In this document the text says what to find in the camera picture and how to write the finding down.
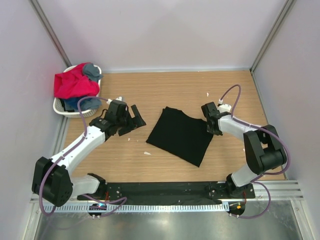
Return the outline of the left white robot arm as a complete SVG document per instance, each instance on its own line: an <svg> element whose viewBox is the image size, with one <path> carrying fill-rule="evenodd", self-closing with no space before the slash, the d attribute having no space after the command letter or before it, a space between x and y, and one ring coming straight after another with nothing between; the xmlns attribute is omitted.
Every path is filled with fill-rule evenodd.
<svg viewBox="0 0 320 240"><path fill-rule="evenodd" d="M56 207L81 195L101 200L107 192L106 180L94 173L72 177L73 171L110 137L115 134L123 136L145 125L136 105L128 106L119 99L111 100L104 116L85 124L84 133L69 146L50 158L41 157L37 160L32 192Z"/></svg>

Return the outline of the black t shirt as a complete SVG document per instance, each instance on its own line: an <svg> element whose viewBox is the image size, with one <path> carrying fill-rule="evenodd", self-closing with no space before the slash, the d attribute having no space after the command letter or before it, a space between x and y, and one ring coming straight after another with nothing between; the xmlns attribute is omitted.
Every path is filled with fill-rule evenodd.
<svg viewBox="0 0 320 240"><path fill-rule="evenodd" d="M192 118L182 110L165 107L146 143L200 167L213 134L202 119Z"/></svg>

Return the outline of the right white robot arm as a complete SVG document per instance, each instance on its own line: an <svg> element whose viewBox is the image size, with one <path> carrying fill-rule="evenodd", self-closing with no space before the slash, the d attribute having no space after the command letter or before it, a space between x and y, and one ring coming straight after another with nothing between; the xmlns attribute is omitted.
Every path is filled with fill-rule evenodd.
<svg viewBox="0 0 320 240"><path fill-rule="evenodd" d="M202 105L201 110L210 134L221 136L228 133L244 143L246 163L229 174L225 181L226 194L237 198L267 171L287 164L289 157L274 126L259 126L242 121L224 107L224 104L216 106L214 102L209 102Z"/></svg>

